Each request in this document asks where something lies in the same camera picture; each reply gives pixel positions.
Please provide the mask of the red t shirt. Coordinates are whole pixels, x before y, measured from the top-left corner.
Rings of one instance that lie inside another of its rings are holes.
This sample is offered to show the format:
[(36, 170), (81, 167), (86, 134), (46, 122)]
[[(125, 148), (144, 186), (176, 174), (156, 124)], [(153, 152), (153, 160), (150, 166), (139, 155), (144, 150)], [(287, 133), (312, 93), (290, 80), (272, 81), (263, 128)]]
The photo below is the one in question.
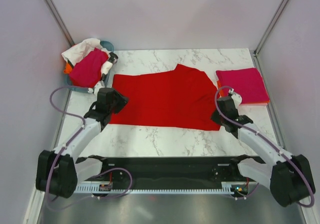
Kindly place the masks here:
[(112, 124), (220, 129), (211, 120), (217, 88), (203, 71), (178, 64), (161, 73), (116, 74), (112, 85), (128, 97), (126, 106), (112, 116)]

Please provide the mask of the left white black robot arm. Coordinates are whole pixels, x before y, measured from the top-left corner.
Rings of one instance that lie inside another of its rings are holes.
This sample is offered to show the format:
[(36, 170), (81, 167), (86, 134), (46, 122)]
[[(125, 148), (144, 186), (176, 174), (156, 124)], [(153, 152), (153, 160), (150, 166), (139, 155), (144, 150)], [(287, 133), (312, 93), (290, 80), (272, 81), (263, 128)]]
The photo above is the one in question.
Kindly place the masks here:
[(42, 151), (38, 156), (35, 187), (39, 191), (69, 198), (76, 187), (91, 178), (106, 180), (110, 169), (106, 158), (96, 155), (81, 157), (88, 144), (109, 124), (112, 115), (118, 114), (128, 98), (114, 88), (99, 89), (79, 128), (55, 149)]

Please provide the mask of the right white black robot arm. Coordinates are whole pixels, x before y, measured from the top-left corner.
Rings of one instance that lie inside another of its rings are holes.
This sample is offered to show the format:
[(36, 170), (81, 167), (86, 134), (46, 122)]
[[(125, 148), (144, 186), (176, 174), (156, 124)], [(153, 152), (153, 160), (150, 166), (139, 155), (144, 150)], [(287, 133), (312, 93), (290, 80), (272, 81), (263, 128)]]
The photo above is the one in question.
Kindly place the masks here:
[(215, 97), (216, 110), (211, 116), (214, 123), (248, 145), (263, 163), (243, 155), (229, 168), (229, 175), (239, 181), (248, 177), (268, 188), (278, 204), (283, 207), (297, 203), (311, 208), (315, 203), (315, 184), (308, 159), (293, 155), (275, 145), (260, 133), (259, 128), (246, 115), (239, 115), (240, 97), (228, 95)]

